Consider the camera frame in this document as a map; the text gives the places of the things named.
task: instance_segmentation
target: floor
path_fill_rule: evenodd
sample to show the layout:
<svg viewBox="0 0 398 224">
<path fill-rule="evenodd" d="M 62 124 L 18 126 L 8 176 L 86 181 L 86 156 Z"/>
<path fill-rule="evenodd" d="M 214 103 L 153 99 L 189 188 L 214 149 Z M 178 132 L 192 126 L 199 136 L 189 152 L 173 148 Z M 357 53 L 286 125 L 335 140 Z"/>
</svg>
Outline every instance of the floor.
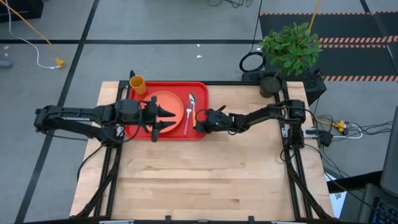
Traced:
<svg viewBox="0 0 398 224">
<path fill-rule="evenodd" d="M 36 188 L 29 187 L 30 205 L 18 219 L 32 222 L 69 216 L 85 142 L 53 139 L 45 154 L 45 136 L 36 133 L 32 125 L 36 108 L 63 101 L 60 95 L 65 81 L 73 77 L 68 94 L 63 95 L 65 106 L 91 107 L 96 104 L 101 82 L 127 79 L 131 69 L 147 80 L 239 80 L 238 63 L 250 45 L 201 40 L 251 40 L 259 7 L 257 0 L 251 7 L 238 9 L 226 2 L 210 7 L 206 0 L 99 0 L 87 40 L 189 40 L 189 44 L 86 44 L 76 67 L 70 68 L 94 2 L 45 0 L 42 18 L 30 21 L 49 39 L 76 40 L 76 44 L 55 45 L 65 54 L 63 69 L 38 67 L 29 45 L 0 44 L 0 59 L 14 63 L 11 69 L 0 70 L 0 104 L 7 106 L 0 111 L 1 223 L 15 222 L 36 162 L 46 156 Z M 396 0 L 366 2 L 371 11 L 398 11 Z M 264 0 L 261 12 L 312 12 L 315 4 L 316 0 Z M 325 0 L 320 12 L 364 9 L 359 0 Z M 39 39 L 21 21 L 13 22 L 12 30 L 20 37 Z M 8 24 L 0 24 L 0 39 L 11 38 Z M 256 39 L 261 39 L 259 29 Z M 56 52 L 48 45 L 37 46 L 40 62 L 55 65 Z M 259 62 L 252 59 L 246 63 L 249 68 Z M 396 82 L 326 85 L 328 91 L 320 98 L 317 114 L 332 114 L 335 119 L 361 125 L 377 124 L 390 121 L 398 105 L 398 97 L 393 97 L 398 95 Z M 349 175 L 364 174 L 382 168 L 388 137 L 380 134 L 334 142 L 325 151 Z"/>
</svg>

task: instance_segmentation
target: wooden table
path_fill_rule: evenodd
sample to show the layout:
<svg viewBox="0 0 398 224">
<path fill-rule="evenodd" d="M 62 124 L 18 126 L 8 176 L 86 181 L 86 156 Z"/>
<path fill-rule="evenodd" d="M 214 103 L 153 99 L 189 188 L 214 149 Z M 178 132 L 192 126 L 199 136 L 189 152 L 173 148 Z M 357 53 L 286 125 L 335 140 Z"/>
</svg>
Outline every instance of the wooden table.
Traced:
<svg viewBox="0 0 398 224">
<path fill-rule="evenodd" d="M 113 103 L 118 82 L 104 82 L 98 105 Z M 247 114 L 275 103 L 260 96 L 258 86 L 208 86 L 209 107 Z M 303 84 L 288 83 L 291 99 L 307 103 Z M 303 128 L 312 122 L 307 112 Z M 316 141 L 306 144 L 317 147 Z M 100 143 L 90 139 L 85 157 Z M 199 141 L 133 140 L 123 145 L 112 219 L 294 220 L 285 164 L 279 159 L 279 123 L 268 120 L 230 136 L 212 133 Z M 325 211 L 334 216 L 319 153 L 301 151 L 307 186 Z M 77 214 L 98 188 L 105 149 L 81 170 L 71 215 Z M 297 188 L 301 216 L 302 194 Z M 104 194 L 101 214 L 106 208 Z"/>
</svg>

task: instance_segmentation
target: potted plant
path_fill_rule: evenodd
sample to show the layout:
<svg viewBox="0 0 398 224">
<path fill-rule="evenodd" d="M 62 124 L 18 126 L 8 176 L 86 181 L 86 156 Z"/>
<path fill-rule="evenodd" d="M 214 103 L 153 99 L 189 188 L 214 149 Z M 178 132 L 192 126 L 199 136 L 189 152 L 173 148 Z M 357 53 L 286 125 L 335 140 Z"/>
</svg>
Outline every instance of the potted plant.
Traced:
<svg viewBox="0 0 398 224">
<path fill-rule="evenodd" d="M 250 72 L 243 75 L 243 80 L 245 75 L 252 80 L 253 74 L 256 74 L 257 82 L 269 75 L 284 81 L 303 82 L 308 102 L 311 103 L 326 90 L 322 73 L 319 70 L 310 72 L 322 51 L 320 43 L 318 35 L 311 34 L 308 23 L 300 26 L 295 23 L 293 27 L 284 27 L 279 33 L 271 32 L 259 45 L 263 57 L 271 60 L 271 65 L 278 66 L 279 70 Z"/>
</svg>

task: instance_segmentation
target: green leaves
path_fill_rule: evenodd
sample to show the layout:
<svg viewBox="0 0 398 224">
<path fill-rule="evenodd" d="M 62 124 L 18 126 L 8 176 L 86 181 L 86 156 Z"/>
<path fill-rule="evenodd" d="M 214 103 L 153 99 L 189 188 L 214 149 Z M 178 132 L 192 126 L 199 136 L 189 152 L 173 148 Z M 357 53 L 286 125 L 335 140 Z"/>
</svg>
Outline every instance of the green leaves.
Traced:
<svg viewBox="0 0 398 224">
<path fill-rule="evenodd" d="M 318 34 L 311 34 L 308 23 L 271 31 L 259 44 L 263 57 L 279 67 L 281 75 L 300 75 L 314 66 L 320 49 Z"/>
</svg>

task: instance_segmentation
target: orange plate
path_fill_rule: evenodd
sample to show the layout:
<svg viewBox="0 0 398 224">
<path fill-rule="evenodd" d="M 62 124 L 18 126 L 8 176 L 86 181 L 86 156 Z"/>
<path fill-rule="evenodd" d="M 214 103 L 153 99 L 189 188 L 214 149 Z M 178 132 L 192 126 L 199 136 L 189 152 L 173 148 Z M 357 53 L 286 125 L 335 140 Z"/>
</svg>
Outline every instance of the orange plate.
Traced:
<svg viewBox="0 0 398 224">
<path fill-rule="evenodd" d="M 162 105 L 164 110 L 175 114 L 175 116 L 171 118 L 157 117 L 157 121 L 175 121 L 175 124 L 161 130 L 160 133 L 166 133 L 167 131 L 173 130 L 178 124 L 180 124 L 182 117 L 184 116 L 184 105 L 182 104 L 181 99 L 176 94 L 169 91 L 157 91 L 145 97 L 144 101 L 149 101 L 153 96 L 157 97 L 157 105 Z M 152 132 L 152 127 L 147 126 L 147 128 Z"/>
</svg>

